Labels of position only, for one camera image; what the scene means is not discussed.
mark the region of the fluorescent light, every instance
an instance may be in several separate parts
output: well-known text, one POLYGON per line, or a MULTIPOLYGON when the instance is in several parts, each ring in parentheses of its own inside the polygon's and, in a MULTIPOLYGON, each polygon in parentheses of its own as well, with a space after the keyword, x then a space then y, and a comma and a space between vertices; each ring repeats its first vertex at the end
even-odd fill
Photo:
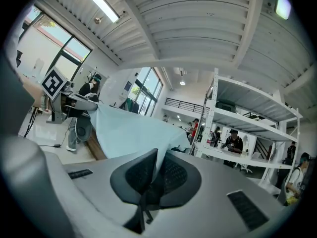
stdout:
POLYGON ((275 12, 284 19, 288 19, 291 12, 291 4, 289 0, 278 0, 275 12))
POLYGON ((105 0, 92 0, 99 8, 109 17, 112 22, 116 22, 119 17, 114 13, 113 9, 105 2, 105 0))

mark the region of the ceiling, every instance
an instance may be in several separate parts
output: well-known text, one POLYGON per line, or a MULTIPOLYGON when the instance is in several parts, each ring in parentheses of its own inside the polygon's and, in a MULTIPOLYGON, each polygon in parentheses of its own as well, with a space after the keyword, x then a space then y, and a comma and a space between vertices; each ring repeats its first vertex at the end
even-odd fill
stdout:
POLYGON ((120 15, 115 23, 92 0, 39 1, 89 31, 119 68, 163 67, 179 87, 175 68, 208 85, 217 67, 268 93, 287 89, 288 104, 317 119, 314 76, 305 76, 315 74, 314 50, 295 13, 276 15, 276 0, 106 0, 120 15), (96 25, 95 17, 104 18, 96 25))

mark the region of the floor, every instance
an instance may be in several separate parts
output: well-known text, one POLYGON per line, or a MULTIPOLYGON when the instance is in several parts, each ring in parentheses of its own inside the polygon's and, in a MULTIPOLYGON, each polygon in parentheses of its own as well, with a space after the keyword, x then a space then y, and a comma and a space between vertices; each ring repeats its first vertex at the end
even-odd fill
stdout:
MULTIPOLYGON (((27 114, 19 131, 20 136, 24 136, 31 114, 31 112, 27 114)), ((51 124, 46 123, 49 116, 50 115, 45 113, 38 114, 26 138, 40 145, 43 151, 57 154, 63 164, 81 163, 95 160, 83 143, 77 144, 76 152, 69 152, 66 150, 66 146, 68 145, 68 126, 71 118, 68 118, 62 124, 51 124), (61 147, 50 147, 55 144, 61 144, 61 147)))

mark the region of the person in white shirt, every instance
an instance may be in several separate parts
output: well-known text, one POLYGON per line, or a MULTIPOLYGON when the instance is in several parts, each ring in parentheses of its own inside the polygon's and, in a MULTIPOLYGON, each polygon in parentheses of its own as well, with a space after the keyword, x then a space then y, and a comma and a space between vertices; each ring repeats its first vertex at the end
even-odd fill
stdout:
POLYGON ((310 156, 308 153, 303 153, 301 155, 299 166, 293 171, 291 178, 289 179, 286 188, 287 202, 290 204, 292 198, 299 198, 301 191, 301 184, 303 182, 304 174, 303 170, 308 167, 310 156))
POLYGON ((188 123, 188 127, 186 128, 186 135, 187 135, 187 137, 189 136, 189 134, 190 134, 190 129, 191 129, 192 127, 193 127, 193 126, 192 126, 192 123, 189 122, 189 123, 188 123))

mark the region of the person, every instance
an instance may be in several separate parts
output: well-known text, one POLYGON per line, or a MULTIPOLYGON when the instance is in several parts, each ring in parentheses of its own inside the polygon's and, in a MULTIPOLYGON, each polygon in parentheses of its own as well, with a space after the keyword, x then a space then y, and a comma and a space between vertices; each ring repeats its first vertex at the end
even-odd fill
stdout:
POLYGON ((220 140, 220 127, 217 126, 216 130, 214 131, 216 137, 215 137, 215 140, 214 140, 214 147, 217 147, 218 146, 218 140, 220 140))
POLYGON ((190 129, 190 130, 192 131, 192 137, 191 137, 191 139, 190 139, 190 144, 192 144, 193 141, 194 141, 194 137, 195 137, 195 135, 196 135, 198 123, 199 123, 199 119, 196 118, 196 119, 194 120, 194 124, 195 124, 194 128, 193 128, 193 129, 190 129))
POLYGON ((187 138, 188 138, 188 136, 189 136, 189 134, 190 134, 190 129, 191 129, 191 128, 192 128, 192 123, 189 122, 189 123, 188 123, 188 127, 187 127, 187 129, 186 129, 187 138))
POLYGON ((301 195, 301 184, 303 182, 304 174, 303 171, 308 167, 310 156, 304 152, 300 158, 299 166, 293 171, 287 185, 286 185, 286 199, 287 205, 294 204, 298 201, 301 195))
MULTIPOLYGON (((85 83, 79 90, 80 95, 90 99, 91 101, 98 102, 98 91, 100 86, 101 76, 99 74, 95 74, 89 83, 85 83)), ((73 115, 79 117, 83 111, 81 110, 72 110, 73 115)), ((70 152, 76 151, 76 143, 80 143, 79 138, 76 136, 76 121, 77 118, 73 117, 70 125, 69 125, 69 134, 68 134, 68 145, 66 149, 70 152)))
MULTIPOLYGON (((242 153, 243 142, 242 139, 238 136, 238 131, 232 129, 230 130, 230 134, 231 135, 227 138, 224 146, 227 146, 230 152, 242 153)), ((223 161, 223 163, 232 168, 236 164, 235 162, 230 162, 226 160, 223 161)))
POLYGON ((287 149, 287 157, 289 159, 291 159, 293 161, 294 155, 295 155, 295 150, 296 150, 296 146, 295 146, 295 142, 293 141, 291 146, 288 147, 287 149))

